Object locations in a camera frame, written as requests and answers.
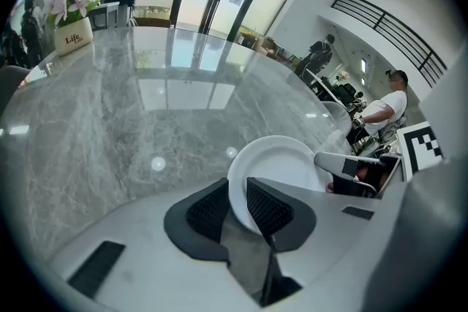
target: ceiling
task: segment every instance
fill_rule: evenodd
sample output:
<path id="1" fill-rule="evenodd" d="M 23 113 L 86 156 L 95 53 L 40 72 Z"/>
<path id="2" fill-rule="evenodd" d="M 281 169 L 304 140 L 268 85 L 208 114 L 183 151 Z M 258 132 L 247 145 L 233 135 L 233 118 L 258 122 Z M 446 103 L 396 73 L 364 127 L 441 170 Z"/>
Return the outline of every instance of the ceiling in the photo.
<path id="1" fill-rule="evenodd" d="M 330 26 L 330 28 L 330 33 L 336 38 L 333 47 L 343 65 L 348 66 L 349 73 L 359 80 L 364 77 L 364 80 L 367 82 L 366 87 L 374 98 L 379 99 L 389 94 L 391 90 L 385 71 L 395 68 L 374 48 L 367 45 L 354 34 L 338 26 Z M 362 58 L 367 61 L 369 67 L 366 74 L 361 70 Z M 418 103 L 419 99 L 411 87 L 408 86 L 408 108 L 417 108 Z"/>

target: gray marble tabletop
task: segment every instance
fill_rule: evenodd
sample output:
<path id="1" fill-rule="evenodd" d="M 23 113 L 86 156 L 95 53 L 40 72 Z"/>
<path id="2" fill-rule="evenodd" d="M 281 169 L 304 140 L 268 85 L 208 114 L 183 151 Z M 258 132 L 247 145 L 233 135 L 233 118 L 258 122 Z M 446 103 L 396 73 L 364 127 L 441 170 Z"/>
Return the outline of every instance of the gray marble tabletop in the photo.
<path id="1" fill-rule="evenodd" d="M 184 30 L 115 28 L 34 68 L 0 119 L 1 202 L 40 259 L 112 209 L 225 177 L 272 134 L 350 153 L 287 67 Z"/>

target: black railing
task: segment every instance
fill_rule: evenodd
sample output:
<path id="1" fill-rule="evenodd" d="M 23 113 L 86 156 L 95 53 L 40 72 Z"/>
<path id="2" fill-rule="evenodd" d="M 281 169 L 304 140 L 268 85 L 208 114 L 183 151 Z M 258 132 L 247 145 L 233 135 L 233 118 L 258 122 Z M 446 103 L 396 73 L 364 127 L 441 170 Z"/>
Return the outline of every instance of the black railing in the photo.
<path id="1" fill-rule="evenodd" d="M 412 62 L 431 87 L 447 70 L 441 58 L 414 30 L 382 8 L 367 0 L 335 0 L 331 7 L 365 23 L 386 38 Z"/>

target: white pot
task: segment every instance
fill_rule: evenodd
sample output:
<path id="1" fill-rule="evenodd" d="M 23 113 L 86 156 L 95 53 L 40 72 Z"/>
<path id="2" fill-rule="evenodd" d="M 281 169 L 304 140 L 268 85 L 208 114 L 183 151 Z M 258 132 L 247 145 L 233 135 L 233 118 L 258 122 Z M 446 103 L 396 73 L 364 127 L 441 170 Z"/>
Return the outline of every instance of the white pot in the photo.
<path id="1" fill-rule="evenodd" d="M 55 30 L 55 46 L 59 56 L 66 55 L 93 40 L 89 18 L 76 21 Z"/>

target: white plate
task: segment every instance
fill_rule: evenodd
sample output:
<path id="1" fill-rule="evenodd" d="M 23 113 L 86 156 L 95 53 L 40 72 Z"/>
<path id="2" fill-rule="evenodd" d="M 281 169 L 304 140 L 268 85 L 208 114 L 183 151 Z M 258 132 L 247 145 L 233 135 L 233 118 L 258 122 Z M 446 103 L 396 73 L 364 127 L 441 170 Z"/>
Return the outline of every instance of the white plate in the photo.
<path id="1" fill-rule="evenodd" d="M 282 135 L 260 138 L 244 147 L 227 174 L 229 201 L 237 219 L 247 229 L 261 235 L 247 208 L 247 177 L 325 191 L 326 185 L 317 174 L 314 157 L 302 142 Z"/>

